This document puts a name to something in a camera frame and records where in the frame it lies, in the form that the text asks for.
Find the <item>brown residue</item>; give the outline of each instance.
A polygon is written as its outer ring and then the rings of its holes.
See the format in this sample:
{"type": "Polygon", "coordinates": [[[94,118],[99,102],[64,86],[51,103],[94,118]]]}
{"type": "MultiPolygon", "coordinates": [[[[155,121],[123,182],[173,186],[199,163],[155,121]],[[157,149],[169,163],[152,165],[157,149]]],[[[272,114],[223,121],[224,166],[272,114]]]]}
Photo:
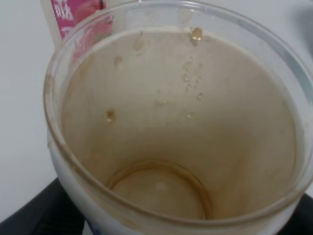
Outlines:
{"type": "Polygon", "coordinates": [[[191,42],[197,45],[202,39],[202,28],[196,27],[191,32],[191,42]]]}
{"type": "Polygon", "coordinates": [[[104,117],[106,122],[113,123],[116,121],[116,114],[114,108],[111,108],[107,111],[105,117],[104,117]]]}
{"type": "Polygon", "coordinates": [[[51,75],[47,75],[47,77],[45,78],[45,94],[50,94],[51,88],[53,87],[53,81],[54,78],[51,75]]]}
{"type": "Polygon", "coordinates": [[[86,91],[86,93],[87,93],[86,100],[87,100],[87,106],[88,106],[88,115],[91,117],[91,104],[92,104],[92,102],[90,101],[89,92],[86,91]]]}
{"type": "Polygon", "coordinates": [[[71,124],[72,118],[70,114],[63,114],[62,115],[62,130],[66,133],[68,126],[71,124]]]}
{"type": "Polygon", "coordinates": [[[159,159],[149,158],[147,160],[134,162],[131,165],[117,171],[106,183],[106,186],[116,192],[116,186],[125,179],[128,179],[135,174],[149,171],[165,172],[167,174],[174,175],[180,178],[183,182],[187,183],[202,205],[203,219],[213,218],[211,197],[202,182],[192,172],[171,161],[160,161],[159,159]]]}
{"type": "Polygon", "coordinates": [[[122,62],[123,58],[117,55],[114,59],[114,66],[117,68],[122,62]]]}
{"type": "Polygon", "coordinates": [[[140,32],[139,38],[137,38],[134,42],[133,48],[135,51],[139,52],[144,46],[145,42],[142,40],[143,32],[140,32]]]}
{"type": "Polygon", "coordinates": [[[70,95],[74,90],[81,87],[85,81],[89,78],[89,72],[93,69],[94,65],[94,56],[88,57],[82,64],[79,66],[75,72],[73,79],[71,79],[67,93],[70,95]]]}

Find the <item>white surface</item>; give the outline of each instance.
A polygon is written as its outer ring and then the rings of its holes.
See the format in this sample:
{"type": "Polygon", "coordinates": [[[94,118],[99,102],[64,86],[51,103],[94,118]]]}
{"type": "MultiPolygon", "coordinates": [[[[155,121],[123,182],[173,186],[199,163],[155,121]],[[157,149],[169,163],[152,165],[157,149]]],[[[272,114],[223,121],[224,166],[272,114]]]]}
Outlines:
{"type": "MultiPolygon", "coordinates": [[[[262,23],[288,42],[313,68],[299,35],[309,0],[210,0],[262,23]]],[[[43,112],[45,70],[53,42],[38,0],[0,3],[0,221],[44,189],[55,177],[46,145],[43,112]]]]}

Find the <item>water droplet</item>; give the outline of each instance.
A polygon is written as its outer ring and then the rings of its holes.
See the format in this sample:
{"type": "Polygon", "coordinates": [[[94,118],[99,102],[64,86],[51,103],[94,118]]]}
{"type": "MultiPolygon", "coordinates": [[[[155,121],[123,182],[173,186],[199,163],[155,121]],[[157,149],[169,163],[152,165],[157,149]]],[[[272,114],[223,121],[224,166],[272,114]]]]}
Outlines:
{"type": "Polygon", "coordinates": [[[189,61],[186,61],[186,62],[182,65],[182,68],[183,68],[186,72],[189,72],[191,65],[192,65],[192,61],[189,60],[189,61]]]}
{"type": "Polygon", "coordinates": [[[188,84],[187,87],[186,87],[186,91],[190,91],[190,89],[191,89],[191,85],[188,84]]]}
{"type": "Polygon", "coordinates": [[[184,82],[189,82],[190,81],[188,75],[186,75],[186,74],[184,74],[183,80],[184,80],[184,82]]]}
{"type": "Polygon", "coordinates": [[[196,79],[196,86],[199,85],[200,81],[201,81],[202,77],[199,75],[196,79]]]}
{"type": "Polygon", "coordinates": [[[203,98],[203,93],[200,93],[198,96],[197,96],[197,99],[198,100],[201,100],[203,98]]]}
{"type": "Polygon", "coordinates": [[[199,27],[196,27],[194,30],[191,32],[191,39],[193,43],[198,43],[202,39],[202,29],[199,27]]]}
{"type": "Polygon", "coordinates": [[[155,106],[156,108],[160,108],[160,107],[163,107],[163,106],[167,105],[167,103],[168,103],[168,101],[167,101],[166,99],[165,99],[165,100],[162,100],[162,101],[156,100],[156,101],[154,102],[154,106],[155,106]]]}

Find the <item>pink label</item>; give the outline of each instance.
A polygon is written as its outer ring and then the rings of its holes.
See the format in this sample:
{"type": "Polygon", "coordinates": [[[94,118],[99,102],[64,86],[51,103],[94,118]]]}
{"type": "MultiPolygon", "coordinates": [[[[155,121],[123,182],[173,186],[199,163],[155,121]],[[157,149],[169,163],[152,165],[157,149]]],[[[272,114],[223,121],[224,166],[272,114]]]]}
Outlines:
{"type": "Polygon", "coordinates": [[[51,0],[51,4],[62,39],[80,21],[106,7],[105,0],[51,0]]]}

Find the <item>pink package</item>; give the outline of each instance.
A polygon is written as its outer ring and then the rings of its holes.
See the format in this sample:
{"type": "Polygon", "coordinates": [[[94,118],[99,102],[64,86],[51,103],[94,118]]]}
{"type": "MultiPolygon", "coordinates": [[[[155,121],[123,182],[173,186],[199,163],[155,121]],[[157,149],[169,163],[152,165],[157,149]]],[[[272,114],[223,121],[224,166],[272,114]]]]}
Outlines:
{"type": "Polygon", "coordinates": [[[106,7],[104,0],[51,0],[62,39],[84,18],[106,7]]]}
{"type": "MultiPolygon", "coordinates": [[[[62,39],[83,19],[106,8],[105,0],[51,0],[51,4],[62,39]]],[[[77,42],[74,62],[86,53],[90,46],[110,34],[112,20],[113,17],[107,17],[85,30],[83,38],[77,42]]]]}

